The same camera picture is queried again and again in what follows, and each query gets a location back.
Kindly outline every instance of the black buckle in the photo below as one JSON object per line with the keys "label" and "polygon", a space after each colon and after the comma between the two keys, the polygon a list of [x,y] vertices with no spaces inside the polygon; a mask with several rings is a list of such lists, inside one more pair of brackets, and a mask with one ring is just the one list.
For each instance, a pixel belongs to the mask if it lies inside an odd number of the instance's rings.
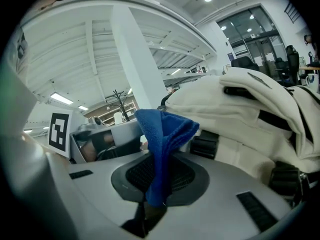
{"label": "black buckle", "polygon": [[310,189],[307,174],[293,165],[277,162],[271,172],[269,187],[281,195],[291,207],[300,204]]}
{"label": "black buckle", "polygon": [[190,153],[201,157],[215,159],[218,150],[219,135],[202,130],[200,136],[195,136],[190,144]]}

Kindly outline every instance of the desk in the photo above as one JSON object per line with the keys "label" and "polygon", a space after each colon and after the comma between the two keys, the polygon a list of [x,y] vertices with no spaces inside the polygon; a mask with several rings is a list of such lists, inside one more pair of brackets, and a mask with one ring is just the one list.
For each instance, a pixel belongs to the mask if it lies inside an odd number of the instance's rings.
{"label": "desk", "polygon": [[313,67],[313,66],[302,66],[299,67],[300,70],[320,70],[320,67]]}

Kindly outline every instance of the white pillar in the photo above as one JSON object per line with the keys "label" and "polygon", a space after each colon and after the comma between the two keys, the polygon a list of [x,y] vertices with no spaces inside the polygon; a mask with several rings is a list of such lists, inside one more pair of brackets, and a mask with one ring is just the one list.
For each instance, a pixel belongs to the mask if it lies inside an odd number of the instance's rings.
{"label": "white pillar", "polygon": [[110,18],[126,78],[141,109],[156,109],[168,95],[148,44],[130,9],[114,5]]}

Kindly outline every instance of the blue towel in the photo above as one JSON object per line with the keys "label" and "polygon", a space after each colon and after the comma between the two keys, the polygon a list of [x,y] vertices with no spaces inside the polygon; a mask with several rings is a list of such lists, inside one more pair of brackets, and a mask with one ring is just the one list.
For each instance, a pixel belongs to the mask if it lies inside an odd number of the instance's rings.
{"label": "blue towel", "polygon": [[192,138],[199,124],[156,109],[139,109],[135,117],[148,141],[148,149],[154,155],[155,177],[146,192],[146,200],[151,206],[158,207],[166,203],[171,193],[168,156]]}

